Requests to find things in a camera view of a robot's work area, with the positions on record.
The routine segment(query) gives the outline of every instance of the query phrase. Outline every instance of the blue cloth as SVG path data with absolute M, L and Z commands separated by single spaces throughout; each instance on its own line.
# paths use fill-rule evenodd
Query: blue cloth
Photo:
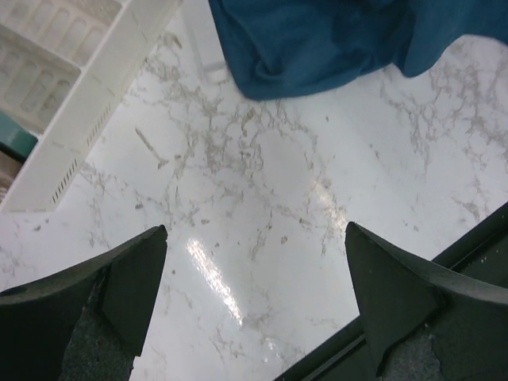
M 295 97 L 396 64 L 412 77 L 458 37 L 508 43 L 508 0 L 210 0 L 229 69 L 252 99 Z

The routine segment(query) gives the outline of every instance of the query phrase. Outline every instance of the teal object in basket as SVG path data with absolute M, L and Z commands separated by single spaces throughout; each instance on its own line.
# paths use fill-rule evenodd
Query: teal object in basket
M 0 112 L 0 151 L 24 163 L 37 144 L 37 138 L 26 132 L 10 117 Z

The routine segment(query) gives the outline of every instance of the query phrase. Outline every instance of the teal fabric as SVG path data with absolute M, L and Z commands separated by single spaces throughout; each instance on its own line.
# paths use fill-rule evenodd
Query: teal fabric
M 210 0 L 229 69 L 252 99 L 296 97 L 395 64 L 413 77 L 458 37 L 508 43 L 508 0 Z

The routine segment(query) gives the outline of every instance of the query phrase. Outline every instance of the marble surface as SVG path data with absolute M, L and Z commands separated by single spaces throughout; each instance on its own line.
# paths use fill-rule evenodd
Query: marble surface
M 389 67 L 256 103 L 207 85 L 179 14 L 58 210 L 0 216 L 0 289 L 166 225 L 131 380 L 273 379 L 358 313 L 357 221 L 431 259 L 508 199 L 508 49 L 457 41 L 430 72 Z

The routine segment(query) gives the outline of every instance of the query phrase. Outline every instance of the white plastic basket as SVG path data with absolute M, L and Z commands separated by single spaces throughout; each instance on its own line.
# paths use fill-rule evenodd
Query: white plastic basket
M 1 211 L 54 210 L 179 0 L 0 0 L 0 110 L 39 136 Z

